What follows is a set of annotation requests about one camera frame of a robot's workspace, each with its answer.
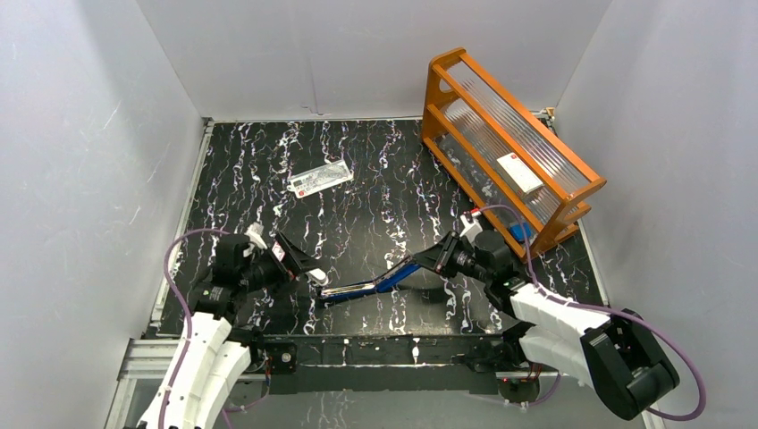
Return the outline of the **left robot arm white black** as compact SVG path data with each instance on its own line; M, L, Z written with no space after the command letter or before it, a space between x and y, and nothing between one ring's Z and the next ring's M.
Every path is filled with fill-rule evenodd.
M319 261L281 233L270 241L253 229L219 235L214 259L188 298L169 283L181 303L184 327L138 428L213 427L243 372L256 372L270 361L261 334L233 326L248 294L278 291L302 275L326 282Z

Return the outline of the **red white staple box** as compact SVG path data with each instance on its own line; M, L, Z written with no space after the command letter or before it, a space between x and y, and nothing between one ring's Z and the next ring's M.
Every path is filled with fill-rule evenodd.
M274 256L276 257L276 259L277 259L278 261L280 261L280 262L281 262L281 261L284 259L284 257L286 256L286 252L285 252L285 250L282 248L282 246L281 246L281 245L280 245L278 242L275 242L275 243L274 243L274 244L271 246L271 250L272 250L272 253L274 254Z

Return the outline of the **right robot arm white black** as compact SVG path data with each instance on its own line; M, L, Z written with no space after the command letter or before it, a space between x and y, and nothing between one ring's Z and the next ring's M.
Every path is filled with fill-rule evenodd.
M518 320L503 335L510 367L539 363L568 374L589 385L615 416L635 418L680 383L659 342L635 322L636 313L579 308L529 281L496 231L482 231L473 241L451 231L412 260L442 277L480 281L490 304Z

